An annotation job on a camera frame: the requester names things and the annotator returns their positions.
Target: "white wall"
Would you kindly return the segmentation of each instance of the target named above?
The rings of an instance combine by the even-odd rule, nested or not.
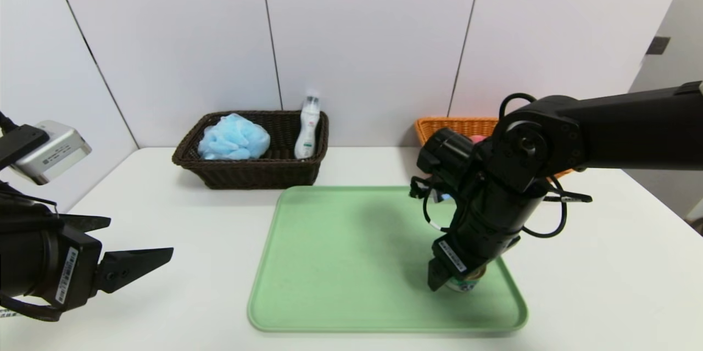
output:
[[[497,116],[516,91],[626,93],[670,2],[476,0],[450,115]]]
[[[69,0],[139,146],[206,113],[279,110],[264,0]]]
[[[492,115],[514,91],[625,92],[670,0],[70,0],[141,146],[205,113],[299,108],[333,146],[414,144],[412,123]]]
[[[269,0],[283,107],[322,95],[334,146],[417,144],[446,116],[473,0]]]
[[[703,80],[703,0],[673,0],[657,35],[670,36],[663,55],[649,55],[630,91]],[[703,171],[628,170],[675,213],[703,218]]]
[[[136,146],[65,0],[2,0],[0,6],[0,108],[18,124],[55,120],[73,126],[93,148],[45,186],[9,169],[0,178],[67,211]]]

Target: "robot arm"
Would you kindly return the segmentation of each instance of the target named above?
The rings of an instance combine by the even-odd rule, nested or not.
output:
[[[12,166],[35,183],[58,176],[90,153],[83,138],[55,121],[17,126],[0,113],[0,169]],[[168,263],[173,248],[107,252],[86,232],[110,226],[110,218],[58,214],[55,203],[26,196],[0,181],[0,306],[42,321],[87,303],[98,291],[112,293]],[[35,305],[15,296],[35,296]]]
[[[532,211],[554,191],[546,178],[555,173],[703,169],[701,152],[701,81],[584,101],[549,96],[501,114],[493,135],[476,145],[439,130],[417,166],[432,174],[435,188],[452,195],[457,210],[447,234],[433,243],[428,285],[435,291],[512,248]]]

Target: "dark brown wicker basket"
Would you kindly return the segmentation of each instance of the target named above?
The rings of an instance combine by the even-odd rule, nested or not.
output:
[[[256,160],[204,160],[198,155],[198,144],[204,129],[231,113],[253,121],[268,131],[271,146]],[[173,163],[189,169],[211,189],[285,189],[296,185],[312,185],[327,153],[329,120],[320,113],[316,131],[315,154],[297,160],[293,154],[300,134],[300,111],[229,111],[203,116],[183,138],[173,155]]]

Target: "pink object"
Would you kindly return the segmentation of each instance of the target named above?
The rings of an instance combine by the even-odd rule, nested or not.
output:
[[[469,139],[472,140],[474,143],[480,143],[486,138],[486,136],[470,136]]]

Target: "barcode label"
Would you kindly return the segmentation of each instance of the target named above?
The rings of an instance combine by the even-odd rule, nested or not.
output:
[[[10,318],[11,316],[18,316],[20,314],[15,313],[11,309],[0,309],[0,318]]]
[[[454,253],[454,250],[447,244],[446,241],[439,241],[439,247],[444,251],[444,253],[449,256],[449,260],[454,263],[455,268],[459,271],[465,271],[466,266],[464,265],[464,262],[459,259],[459,256],[456,256]]]
[[[68,248],[66,263],[63,264],[63,271],[61,271],[61,281],[59,281],[58,289],[56,289],[56,301],[58,303],[63,304],[66,301],[68,286],[71,285],[71,276],[73,275],[73,268],[76,266],[76,260],[78,260],[78,250],[73,247]]]

